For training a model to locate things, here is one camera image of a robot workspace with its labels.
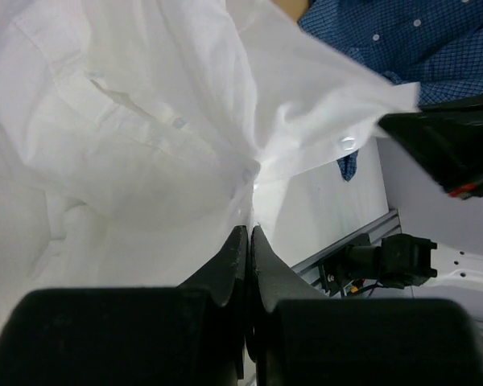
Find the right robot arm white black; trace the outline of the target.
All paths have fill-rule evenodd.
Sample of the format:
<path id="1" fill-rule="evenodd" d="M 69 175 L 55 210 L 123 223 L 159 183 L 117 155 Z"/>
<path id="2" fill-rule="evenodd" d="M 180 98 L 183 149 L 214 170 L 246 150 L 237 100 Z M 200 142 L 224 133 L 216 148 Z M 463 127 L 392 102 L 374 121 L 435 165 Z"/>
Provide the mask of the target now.
<path id="1" fill-rule="evenodd" d="M 437 243 L 415 298 L 460 303 L 483 333 L 483 94 L 381 119 L 389 204 L 402 230 Z"/>

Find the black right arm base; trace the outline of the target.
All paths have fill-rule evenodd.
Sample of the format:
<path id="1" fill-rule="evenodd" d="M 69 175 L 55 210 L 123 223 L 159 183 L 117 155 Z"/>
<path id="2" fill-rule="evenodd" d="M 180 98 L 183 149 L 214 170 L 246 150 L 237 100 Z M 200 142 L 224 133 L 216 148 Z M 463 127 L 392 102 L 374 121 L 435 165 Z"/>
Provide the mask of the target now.
<path id="1" fill-rule="evenodd" d="M 337 295 L 344 297 L 349 294 L 349 287 L 354 282 L 360 284 L 358 289 L 368 281 L 379 278 L 379 260 L 381 246 L 353 247 L 346 252 L 341 260 L 328 265 L 327 279 L 332 284 L 326 285 L 325 293 L 333 298 Z"/>

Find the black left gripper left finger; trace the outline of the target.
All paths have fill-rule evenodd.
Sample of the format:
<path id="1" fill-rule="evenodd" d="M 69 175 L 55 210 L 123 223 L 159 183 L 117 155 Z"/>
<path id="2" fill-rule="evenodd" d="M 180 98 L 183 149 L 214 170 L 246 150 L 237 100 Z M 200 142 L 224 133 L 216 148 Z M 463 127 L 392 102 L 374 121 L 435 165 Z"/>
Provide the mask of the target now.
<path id="1" fill-rule="evenodd" d="M 221 249 L 179 288 L 205 290 L 216 306 L 226 307 L 244 287 L 247 250 L 246 227 L 234 227 Z"/>

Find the white shirt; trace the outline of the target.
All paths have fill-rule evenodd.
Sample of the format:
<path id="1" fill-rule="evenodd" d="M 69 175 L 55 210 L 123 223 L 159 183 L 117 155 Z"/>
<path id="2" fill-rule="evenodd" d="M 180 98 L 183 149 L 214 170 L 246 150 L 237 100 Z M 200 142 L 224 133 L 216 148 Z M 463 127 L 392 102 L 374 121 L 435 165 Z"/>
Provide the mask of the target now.
<path id="1" fill-rule="evenodd" d="M 38 288 L 179 283 L 417 100 L 269 1 L 0 1 L 0 332 Z"/>

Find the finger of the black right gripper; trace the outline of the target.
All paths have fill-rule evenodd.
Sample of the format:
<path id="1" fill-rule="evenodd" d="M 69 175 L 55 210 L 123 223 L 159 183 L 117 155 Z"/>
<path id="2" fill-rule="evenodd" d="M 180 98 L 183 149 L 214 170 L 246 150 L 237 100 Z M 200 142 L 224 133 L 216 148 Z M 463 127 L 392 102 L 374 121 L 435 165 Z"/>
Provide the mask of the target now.
<path id="1" fill-rule="evenodd" d="M 378 125 L 453 198 L 483 197 L 483 93 L 383 116 Z"/>

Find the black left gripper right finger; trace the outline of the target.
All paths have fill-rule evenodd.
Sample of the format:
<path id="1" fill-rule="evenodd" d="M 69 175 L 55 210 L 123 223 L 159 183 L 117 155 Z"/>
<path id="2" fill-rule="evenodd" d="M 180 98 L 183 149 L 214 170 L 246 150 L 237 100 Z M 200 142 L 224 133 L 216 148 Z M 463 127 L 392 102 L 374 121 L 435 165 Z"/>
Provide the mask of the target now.
<path id="1" fill-rule="evenodd" d="M 260 226 L 253 229 L 250 251 L 258 297 L 268 314 L 281 301 L 327 299 L 277 256 Z"/>

